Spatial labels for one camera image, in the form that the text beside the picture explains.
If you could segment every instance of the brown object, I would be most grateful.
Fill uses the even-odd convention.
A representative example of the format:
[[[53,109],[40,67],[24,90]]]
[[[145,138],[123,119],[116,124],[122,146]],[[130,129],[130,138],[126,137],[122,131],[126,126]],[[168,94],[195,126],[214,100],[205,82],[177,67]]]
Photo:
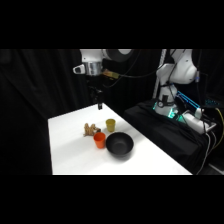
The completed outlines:
[[[85,134],[84,137],[86,136],[94,136],[97,132],[101,132],[99,128],[95,126],[95,124],[92,124],[91,127],[89,127],[88,124],[85,124]]]

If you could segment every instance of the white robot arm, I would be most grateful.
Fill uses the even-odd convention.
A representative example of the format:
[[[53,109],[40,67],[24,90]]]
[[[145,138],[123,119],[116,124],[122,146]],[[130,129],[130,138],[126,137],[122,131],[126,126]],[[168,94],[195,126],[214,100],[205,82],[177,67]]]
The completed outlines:
[[[75,74],[98,76],[101,74],[103,59],[124,62],[133,54],[133,49],[80,49],[82,65],[73,69]]]
[[[161,90],[155,107],[156,113],[168,117],[175,110],[174,98],[177,95],[177,89],[173,83],[190,84],[199,80],[199,71],[197,71],[192,61],[192,51],[193,49],[177,49],[172,56],[175,64],[165,64],[158,70],[157,77],[160,80]],[[203,134],[205,131],[209,132],[216,126],[215,123],[209,126],[201,120],[201,108],[196,110],[194,116],[190,111],[186,111],[182,114],[182,117],[184,120],[181,120],[181,122],[186,122],[199,134]]]
[[[82,65],[73,69],[75,74],[86,74],[90,76],[88,86],[91,89],[93,102],[98,104],[99,110],[103,105],[103,91],[99,85],[99,75],[102,73],[103,59],[124,62],[133,54],[133,49],[80,49],[82,54]]]

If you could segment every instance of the black cable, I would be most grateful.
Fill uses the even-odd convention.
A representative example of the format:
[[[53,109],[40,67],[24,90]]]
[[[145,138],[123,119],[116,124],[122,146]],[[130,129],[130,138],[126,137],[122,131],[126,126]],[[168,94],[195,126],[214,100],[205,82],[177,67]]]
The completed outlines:
[[[168,59],[170,59],[172,56],[173,56],[173,54],[176,52],[176,50],[177,49],[175,49],[174,51],[173,51],[173,53],[170,55],[170,57],[168,58]],[[165,65],[165,61],[164,61],[164,63],[159,67],[159,68],[157,68],[155,71],[153,71],[153,72],[151,72],[151,73],[149,73],[149,74],[147,74],[147,75],[142,75],[142,76],[128,76],[128,75],[120,75],[121,77],[124,77],[124,78],[130,78],[130,79],[141,79],[141,78],[145,78],[145,77],[148,77],[148,76],[150,76],[150,75],[153,75],[153,74],[155,74],[155,72],[157,72],[159,69],[161,69],[164,65]]]
[[[138,60],[138,58],[139,58],[139,56],[140,56],[141,51],[142,51],[142,50],[140,49],[140,51],[139,51],[139,53],[138,53],[138,56],[136,57],[136,59],[135,59],[133,65],[129,68],[129,70],[125,73],[125,75],[128,74],[128,73],[131,71],[131,69],[134,67],[134,65],[136,64],[136,62],[137,62],[137,60]],[[115,86],[115,85],[116,85],[122,78],[123,78],[123,77],[121,76],[121,78],[118,79],[118,80],[117,80],[113,85],[111,85],[111,86],[105,86],[105,85],[103,85],[103,86],[104,86],[105,88],[111,88],[111,87]]]
[[[176,52],[176,50],[177,50],[177,49],[175,49],[175,50],[172,52],[172,54],[170,55],[170,57],[169,57],[167,60],[169,60],[169,59],[172,58],[172,56],[173,56],[173,54]],[[131,68],[132,68],[132,67],[131,67],[131,68],[128,70],[128,72],[126,72],[124,75],[119,75],[121,78],[118,79],[113,85],[111,85],[111,86],[105,86],[105,85],[103,85],[103,86],[104,86],[105,88],[111,88],[111,87],[115,86],[115,85],[116,85],[122,78],[139,79],[139,78],[145,78],[145,77],[148,77],[148,76],[150,76],[150,75],[153,75],[153,74],[155,74],[155,72],[157,72],[159,69],[161,69],[161,68],[165,65],[165,63],[166,63],[167,60],[165,60],[164,63],[163,63],[163,65],[161,65],[161,66],[160,66],[159,68],[157,68],[155,71],[153,71],[153,72],[151,72],[151,73],[149,73],[149,74],[147,74],[147,75],[143,75],[143,76],[127,76],[126,74],[128,74],[128,72],[131,70]]]

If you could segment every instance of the orange cup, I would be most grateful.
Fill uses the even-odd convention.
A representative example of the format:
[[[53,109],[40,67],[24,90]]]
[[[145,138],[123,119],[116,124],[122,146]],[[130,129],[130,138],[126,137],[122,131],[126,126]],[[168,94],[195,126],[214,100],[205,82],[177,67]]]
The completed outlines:
[[[94,141],[98,149],[105,148],[106,145],[106,135],[102,132],[98,132],[94,135]]]

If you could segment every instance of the black background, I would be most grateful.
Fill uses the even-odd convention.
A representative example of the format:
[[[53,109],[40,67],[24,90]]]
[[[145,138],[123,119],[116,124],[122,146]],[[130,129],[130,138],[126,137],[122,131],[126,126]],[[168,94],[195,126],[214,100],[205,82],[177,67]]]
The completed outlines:
[[[124,74],[135,60],[104,62]],[[128,75],[156,69],[161,49],[143,49]],[[224,50],[205,49],[203,72],[209,75],[208,92],[224,96]],[[73,74],[81,64],[78,49],[0,49],[0,173],[52,174],[47,120],[92,104],[86,77]],[[105,103],[119,115],[152,98],[156,74],[144,79],[123,78],[104,89]],[[112,84],[108,79],[105,85]]]

